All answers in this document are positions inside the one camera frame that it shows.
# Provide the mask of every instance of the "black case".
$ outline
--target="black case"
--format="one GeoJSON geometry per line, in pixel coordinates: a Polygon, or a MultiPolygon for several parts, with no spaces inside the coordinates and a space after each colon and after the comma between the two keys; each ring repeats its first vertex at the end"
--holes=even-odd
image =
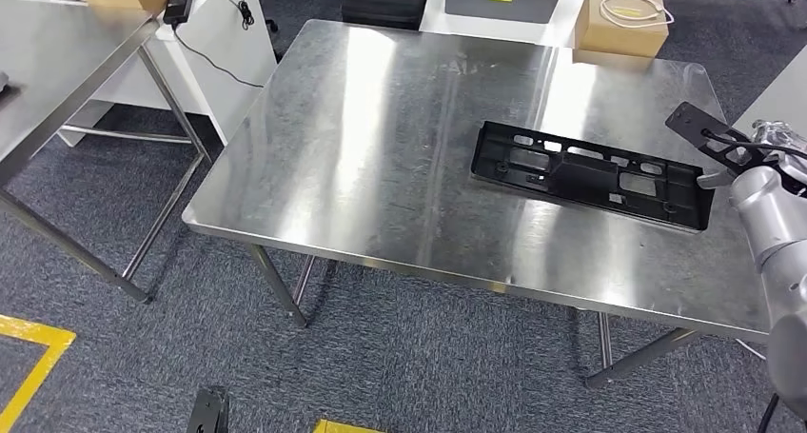
{"type": "Polygon", "coordinates": [[[342,20],[353,24],[419,30],[426,0],[344,0],[342,20]]]}

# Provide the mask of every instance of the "power cord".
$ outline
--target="power cord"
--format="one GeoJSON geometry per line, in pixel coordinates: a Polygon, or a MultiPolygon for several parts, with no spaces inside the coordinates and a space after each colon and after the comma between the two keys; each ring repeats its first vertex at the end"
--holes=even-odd
{"type": "Polygon", "coordinates": [[[807,161],[807,153],[804,153],[798,149],[788,148],[786,146],[765,145],[763,143],[746,143],[744,141],[737,141],[729,138],[723,138],[722,136],[716,135],[714,132],[706,128],[702,130],[700,134],[706,138],[709,138],[710,140],[719,141],[724,145],[734,146],[736,148],[778,150],[780,152],[796,156],[801,160],[807,161]]]}
{"type": "Polygon", "coordinates": [[[249,26],[255,24],[255,18],[252,16],[252,11],[249,10],[249,5],[246,3],[246,0],[241,0],[240,2],[236,2],[234,0],[227,1],[233,4],[235,9],[241,13],[241,17],[243,18],[241,28],[244,30],[249,30],[249,26]]]}
{"type": "MultiPolygon", "coordinates": [[[[189,46],[185,40],[179,36],[179,31],[177,30],[179,26],[185,22],[187,22],[187,18],[190,15],[190,5],[191,0],[168,0],[166,13],[164,15],[164,19],[166,23],[171,24],[171,28],[174,31],[174,36],[176,37],[177,41],[184,46],[187,50],[195,53],[196,55],[202,57],[203,59],[207,60],[207,62],[214,67],[215,69],[222,71],[229,75],[233,80],[238,83],[241,83],[245,86],[250,86],[252,88],[262,89],[263,86],[258,84],[253,84],[248,81],[244,81],[243,79],[239,78],[238,76],[234,75],[230,70],[225,69],[223,67],[219,67],[216,65],[212,59],[201,53],[200,51],[192,48],[189,46]]],[[[246,0],[241,0],[240,2],[236,2],[235,0],[227,0],[227,2],[231,3],[232,6],[241,13],[241,28],[244,30],[249,30],[249,26],[255,24],[255,18],[252,16],[252,11],[249,10],[249,5],[246,3],[246,0]]]]}
{"type": "Polygon", "coordinates": [[[219,67],[218,65],[216,65],[215,63],[213,63],[213,61],[212,61],[212,60],[210,60],[210,58],[209,58],[209,57],[207,57],[206,55],[202,54],[202,53],[201,53],[201,52],[199,52],[198,50],[196,50],[196,49],[194,49],[194,48],[192,48],[192,47],[188,46],[188,45],[187,45],[187,43],[186,43],[186,42],[185,42],[185,41],[182,39],[182,37],[181,37],[181,36],[179,36],[179,31],[177,31],[177,27],[179,27],[179,26],[177,26],[176,24],[174,24],[174,25],[172,25],[172,26],[171,26],[171,28],[174,30],[174,36],[176,37],[177,41],[179,41],[179,43],[180,43],[182,46],[184,46],[184,47],[185,47],[187,50],[189,50],[189,51],[191,51],[191,52],[195,53],[196,55],[198,55],[198,56],[202,57],[203,59],[207,60],[207,62],[208,62],[208,63],[209,63],[209,64],[210,64],[212,67],[214,67],[214,68],[215,68],[215,69],[217,69],[217,70],[223,71],[224,73],[228,74],[228,75],[229,75],[229,77],[231,77],[231,78],[232,78],[232,79],[234,79],[235,81],[237,81],[237,82],[239,82],[239,83],[241,83],[241,84],[243,84],[243,85],[245,85],[245,86],[250,86],[250,87],[252,87],[252,88],[257,88],[257,89],[262,89],[262,88],[264,87],[264,86],[261,86],[261,85],[258,85],[258,84],[252,84],[252,83],[249,83],[248,81],[244,81],[243,79],[240,79],[238,76],[236,76],[236,75],[232,74],[232,72],[231,72],[230,70],[228,70],[228,69],[224,69],[224,68],[222,68],[222,67],[219,67]]]}
{"type": "Polygon", "coordinates": [[[765,408],[765,414],[762,415],[762,421],[759,423],[757,433],[765,433],[768,431],[768,424],[771,422],[771,418],[774,417],[774,411],[777,410],[777,404],[779,404],[779,395],[775,393],[774,396],[771,397],[768,407],[765,408]]]}
{"type": "Polygon", "coordinates": [[[252,11],[249,10],[249,5],[246,3],[246,1],[242,0],[240,2],[236,2],[235,0],[227,0],[227,2],[231,3],[235,9],[241,13],[241,28],[244,30],[249,30],[249,26],[255,24],[255,18],[252,17],[252,11]]]}

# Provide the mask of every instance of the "power adapter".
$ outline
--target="power adapter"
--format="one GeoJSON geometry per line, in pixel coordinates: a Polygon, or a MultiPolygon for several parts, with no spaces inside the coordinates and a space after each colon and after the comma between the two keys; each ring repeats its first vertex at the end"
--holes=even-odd
{"type": "Polygon", "coordinates": [[[167,0],[163,22],[176,30],[178,25],[187,22],[190,16],[190,3],[191,0],[167,0]]]}

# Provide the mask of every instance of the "black cable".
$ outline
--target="black cable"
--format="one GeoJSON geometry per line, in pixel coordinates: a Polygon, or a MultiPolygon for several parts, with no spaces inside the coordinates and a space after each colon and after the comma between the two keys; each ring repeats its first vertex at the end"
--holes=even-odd
{"type": "Polygon", "coordinates": [[[249,82],[244,81],[244,80],[242,80],[242,79],[239,79],[239,78],[238,78],[236,75],[232,74],[232,72],[231,72],[230,70],[228,70],[228,69],[223,69],[223,68],[219,67],[218,65],[214,64],[214,63],[213,63],[213,61],[212,61],[212,60],[210,60],[210,58],[209,58],[209,57],[207,57],[206,55],[202,54],[202,53],[201,53],[201,52],[199,52],[198,50],[196,50],[196,49],[194,49],[194,48],[192,48],[192,47],[188,46],[188,45],[187,45],[187,43],[186,43],[185,41],[183,41],[183,40],[182,40],[182,37],[180,37],[180,36],[179,36],[179,32],[177,31],[177,27],[178,27],[178,26],[172,26],[172,27],[173,27],[173,29],[174,29],[174,36],[176,36],[177,41],[179,41],[179,43],[180,43],[182,46],[184,46],[184,47],[185,47],[187,50],[189,50],[189,51],[191,51],[191,52],[194,52],[195,54],[197,54],[197,55],[201,56],[203,59],[207,60],[207,62],[208,62],[209,64],[211,64],[211,65],[212,65],[212,66],[213,66],[215,69],[217,69],[217,70],[220,70],[220,71],[223,71],[223,72],[227,73],[227,74],[228,74],[228,75],[229,75],[229,76],[230,76],[232,79],[234,79],[234,80],[238,81],[239,83],[241,83],[241,84],[243,84],[243,85],[245,85],[245,86],[251,86],[251,87],[254,87],[254,88],[258,88],[258,89],[262,89],[262,88],[263,88],[263,86],[260,86],[260,85],[257,85],[257,84],[252,84],[252,83],[249,83],[249,82]]]}
{"type": "Polygon", "coordinates": [[[706,138],[709,138],[710,140],[720,141],[724,145],[734,146],[738,148],[778,150],[786,154],[794,155],[804,161],[807,161],[807,153],[804,153],[798,149],[788,148],[785,146],[765,145],[762,143],[746,143],[744,141],[736,141],[729,138],[723,138],[722,136],[718,136],[708,129],[702,130],[700,134],[705,136],[706,138]]]}
{"type": "Polygon", "coordinates": [[[774,396],[771,397],[768,407],[765,408],[765,414],[762,415],[762,422],[759,423],[757,433],[765,433],[768,431],[768,423],[770,423],[771,418],[774,417],[774,411],[777,410],[777,404],[779,404],[779,395],[775,393],[774,396]]]}
{"type": "Polygon", "coordinates": [[[241,13],[241,28],[244,30],[249,30],[249,26],[255,24],[255,18],[252,17],[252,11],[249,10],[249,5],[246,1],[242,0],[240,2],[236,2],[235,0],[227,0],[232,6],[235,7],[238,12],[241,13]]]}

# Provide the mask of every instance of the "metal table edge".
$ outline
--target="metal table edge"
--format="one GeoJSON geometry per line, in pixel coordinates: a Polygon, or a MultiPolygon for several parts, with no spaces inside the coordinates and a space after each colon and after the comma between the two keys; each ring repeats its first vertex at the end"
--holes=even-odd
{"type": "Polygon", "coordinates": [[[596,312],[614,314],[618,316],[627,317],[630,319],[649,321],[672,327],[692,329],[701,333],[714,334],[725,338],[738,338],[759,344],[767,343],[768,339],[767,332],[738,328],[729,325],[722,325],[705,321],[683,319],[681,317],[672,314],[650,311],[647,309],[604,304],[580,297],[565,295],[558,292],[525,288],[517,285],[509,285],[503,282],[491,281],[483,278],[477,278],[473,276],[467,276],[448,271],[425,269],[420,268],[418,266],[402,264],[386,259],[364,257],[349,252],[341,252],[332,249],[323,249],[321,247],[316,246],[298,245],[276,239],[259,238],[240,231],[227,230],[216,226],[208,226],[205,224],[200,224],[199,222],[194,221],[192,218],[186,218],[185,213],[183,213],[183,221],[186,223],[188,227],[190,227],[191,230],[197,233],[206,236],[224,238],[240,243],[254,244],[259,246],[277,248],[281,250],[288,250],[291,252],[297,252],[304,255],[313,255],[315,257],[320,257],[328,260],[335,260],[338,262],[345,262],[359,266],[388,269],[390,271],[394,271],[397,273],[418,276],[428,280],[436,280],[452,284],[470,285],[475,288],[482,288],[497,293],[515,294],[521,297],[546,301],[556,305],[565,305],[580,309],[590,309],[596,312]]]}
{"type": "Polygon", "coordinates": [[[143,24],[99,65],[99,67],[57,106],[5,159],[0,161],[0,187],[13,178],[45,143],[59,131],[70,117],[92,97],[96,90],[145,44],[160,25],[153,17],[144,19],[143,24]]]}

